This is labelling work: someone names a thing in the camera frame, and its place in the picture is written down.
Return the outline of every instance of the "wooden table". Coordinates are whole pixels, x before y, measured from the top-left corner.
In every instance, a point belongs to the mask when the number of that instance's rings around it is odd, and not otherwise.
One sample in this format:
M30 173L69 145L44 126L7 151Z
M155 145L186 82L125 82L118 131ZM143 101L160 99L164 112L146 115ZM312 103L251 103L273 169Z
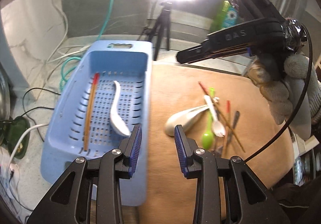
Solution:
M189 67L154 65L150 90L147 201L139 207L142 224L191 224L193 221L196 180L184 178L174 139L165 135L163 129L172 114L204 104L198 81L215 88L224 111L226 100L231 101L232 117L236 110L241 113L236 131L246 153L233 140L227 148L228 158L233 155L247 158L280 129L270 115L267 101L249 79ZM195 139L200 147L206 121L205 112L187 133L187 137ZM291 169L293 163L293 146L286 132L248 165L269 188ZM224 196L221 194L221 197L222 216L225 217Z

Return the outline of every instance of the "chopstick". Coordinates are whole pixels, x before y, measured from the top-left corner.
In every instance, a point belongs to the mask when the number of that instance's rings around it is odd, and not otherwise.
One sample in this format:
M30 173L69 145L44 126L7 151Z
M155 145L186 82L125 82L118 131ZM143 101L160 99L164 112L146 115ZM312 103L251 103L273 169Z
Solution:
M231 102L229 100L226 101L226 117L227 117L229 124L231 124ZM226 134L224 137L222 157L225 156L225 153L226 153L228 137L229 137L229 127L226 126Z
M206 95L209 95L208 90L207 90L206 87L203 85L203 83L202 83L202 82L198 82L198 84L199 84L200 87L203 89L204 93L205 93ZM213 99L212 99L212 102L213 102L215 108L219 111L219 113L220 113L220 115L222 116L222 118L224 119L226 125L227 125L227 126L229 127L229 129L232 131L233 135L235 136L235 139L237 140L238 144L239 144L240 147L242 148L243 152L245 152L242 144L240 143L240 140L239 140L237 134L235 133L235 131L234 131L234 129L232 128L231 124L226 120L224 114L222 113L222 110L221 110L220 107L214 102Z
M97 82L99 79L99 73L96 73L94 75L94 80L92 81L92 86L89 94L89 101L87 106L87 112L86 112L86 120L85 120L85 130L84 130L84 138L83 138L83 150L88 150L89 145L89 129L90 129L90 121L91 121L91 114L92 114L92 107L95 100L95 94L97 89Z

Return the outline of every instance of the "tripod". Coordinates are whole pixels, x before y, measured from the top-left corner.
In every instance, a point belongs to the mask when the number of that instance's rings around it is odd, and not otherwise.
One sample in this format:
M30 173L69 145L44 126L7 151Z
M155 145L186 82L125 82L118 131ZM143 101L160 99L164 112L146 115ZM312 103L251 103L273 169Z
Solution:
M167 51L170 50L170 38L171 38L171 8L172 8L172 3L162 3L163 9L158 16L153 28L148 32L147 36L147 41L151 42L153 40L153 37L157 33L157 41L155 45L155 52L154 52L154 58L153 60L156 61L158 57L158 52L161 47L162 39L164 37L164 32L166 29L166 49Z

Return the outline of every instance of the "white plastic fork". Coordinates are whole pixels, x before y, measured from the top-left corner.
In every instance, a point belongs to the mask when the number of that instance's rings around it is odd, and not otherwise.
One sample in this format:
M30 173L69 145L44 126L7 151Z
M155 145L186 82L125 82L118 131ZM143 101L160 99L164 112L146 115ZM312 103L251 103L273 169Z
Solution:
M210 109L210 112L213 116L212 131L217 137L223 137L226 134L224 125L218 120L212 99L210 96L205 95L204 99Z

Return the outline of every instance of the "white wall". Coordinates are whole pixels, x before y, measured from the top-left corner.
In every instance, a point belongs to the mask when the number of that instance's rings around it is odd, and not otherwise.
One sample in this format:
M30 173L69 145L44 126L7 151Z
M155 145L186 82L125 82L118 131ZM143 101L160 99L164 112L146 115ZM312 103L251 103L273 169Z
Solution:
M1 9L1 18L10 52L25 80L35 86L43 61L64 35L63 18L52 0L14 0Z

